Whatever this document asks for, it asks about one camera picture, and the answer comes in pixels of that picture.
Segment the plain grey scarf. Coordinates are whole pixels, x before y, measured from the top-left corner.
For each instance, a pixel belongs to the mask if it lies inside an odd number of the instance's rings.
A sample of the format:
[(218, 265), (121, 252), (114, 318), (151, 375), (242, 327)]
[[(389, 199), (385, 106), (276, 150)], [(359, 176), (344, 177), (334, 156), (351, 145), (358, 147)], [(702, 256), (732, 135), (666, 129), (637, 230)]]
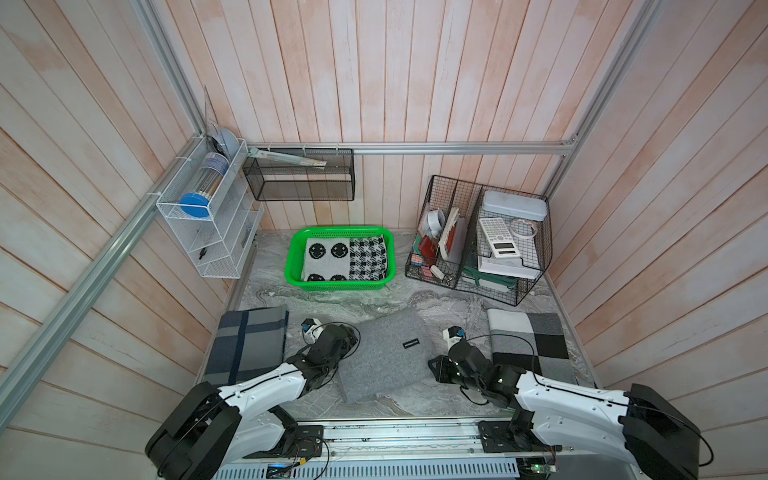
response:
[(363, 322), (358, 330), (356, 351), (338, 367), (345, 403), (369, 401), (432, 376), (428, 361), (436, 356), (434, 345), (415, 309)]

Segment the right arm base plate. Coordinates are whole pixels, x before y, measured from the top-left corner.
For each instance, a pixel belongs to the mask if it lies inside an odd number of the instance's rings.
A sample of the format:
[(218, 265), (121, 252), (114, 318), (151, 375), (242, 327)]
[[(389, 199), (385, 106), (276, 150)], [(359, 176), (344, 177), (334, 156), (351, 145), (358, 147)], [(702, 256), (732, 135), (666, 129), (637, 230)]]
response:
[(530, 431), (516, 428), (511, 421), (482, 420), (477, 423), (484, 453), (559, 453), (560, 445), (549, 446)]

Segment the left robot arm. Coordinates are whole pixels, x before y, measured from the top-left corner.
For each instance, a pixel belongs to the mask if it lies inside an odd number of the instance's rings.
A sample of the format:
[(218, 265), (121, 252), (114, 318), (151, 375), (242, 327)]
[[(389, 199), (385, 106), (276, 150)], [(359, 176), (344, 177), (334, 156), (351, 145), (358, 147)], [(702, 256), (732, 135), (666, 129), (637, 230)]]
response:
[(145, 446), (162, 479), (210, 479), (249, 455), (289, 457), (312, 441), (282, 406), (324, 387), (355, 352), (359, 329), (344, 322), (304, 323), (307, 344), (276, 368), (247, 381), (195, 385)]

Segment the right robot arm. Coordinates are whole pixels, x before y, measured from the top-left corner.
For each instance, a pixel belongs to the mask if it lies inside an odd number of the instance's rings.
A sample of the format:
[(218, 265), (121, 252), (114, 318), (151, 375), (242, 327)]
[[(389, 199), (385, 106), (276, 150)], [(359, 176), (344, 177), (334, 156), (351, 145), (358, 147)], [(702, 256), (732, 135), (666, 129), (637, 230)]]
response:
[(480, 435), (491, 450), (555, 455), (573, 447), (620, 460), (651, 479), (696, 479), (705, 465), (700, 429), (645, 385), (621, 391), (556, 381), (532, 368), (495, 363), (463, 337), (428, 367), (438, 382), (512, 411), (506, 423), (482, 422)]

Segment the black white grey checked scarf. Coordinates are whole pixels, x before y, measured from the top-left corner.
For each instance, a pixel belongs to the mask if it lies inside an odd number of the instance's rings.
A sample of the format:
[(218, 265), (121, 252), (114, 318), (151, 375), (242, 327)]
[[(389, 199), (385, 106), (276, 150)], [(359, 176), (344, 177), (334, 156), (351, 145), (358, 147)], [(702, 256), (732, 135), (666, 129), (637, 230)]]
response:
[(492, 361), (576, 383), (560, 318), (555, 313), (487, 311)]

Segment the white smiley checkered scarf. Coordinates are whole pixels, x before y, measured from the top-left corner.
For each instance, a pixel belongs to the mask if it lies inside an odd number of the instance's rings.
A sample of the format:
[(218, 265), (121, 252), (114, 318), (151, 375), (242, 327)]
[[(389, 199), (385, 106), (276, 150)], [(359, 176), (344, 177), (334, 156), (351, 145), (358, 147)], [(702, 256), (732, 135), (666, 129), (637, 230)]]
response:
[(379, 281), (388, 275), (388, 253), (381, 235), (362, 238), (310, 238), (301, 280)]

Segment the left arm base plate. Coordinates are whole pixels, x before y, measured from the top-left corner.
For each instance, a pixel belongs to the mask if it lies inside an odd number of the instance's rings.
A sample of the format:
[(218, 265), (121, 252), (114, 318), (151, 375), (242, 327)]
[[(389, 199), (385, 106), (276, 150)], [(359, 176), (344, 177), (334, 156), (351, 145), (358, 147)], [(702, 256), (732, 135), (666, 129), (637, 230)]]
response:
[(253, 452), (245, 459), (303, 458), (312, 459), (323, 454), (324, 427), (320, 424), (289, 427), (271, 450)]

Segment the grey blue plaid scarf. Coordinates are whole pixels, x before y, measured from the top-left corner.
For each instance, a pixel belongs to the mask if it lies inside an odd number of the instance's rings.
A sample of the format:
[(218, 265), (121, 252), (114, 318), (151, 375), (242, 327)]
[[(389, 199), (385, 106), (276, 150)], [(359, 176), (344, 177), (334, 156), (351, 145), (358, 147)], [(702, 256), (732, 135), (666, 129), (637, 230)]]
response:
[(284, 362), (289, 312), (285, 306), (229, 311), (220, 321), (202, 376), (214, 387), (268, 373)]

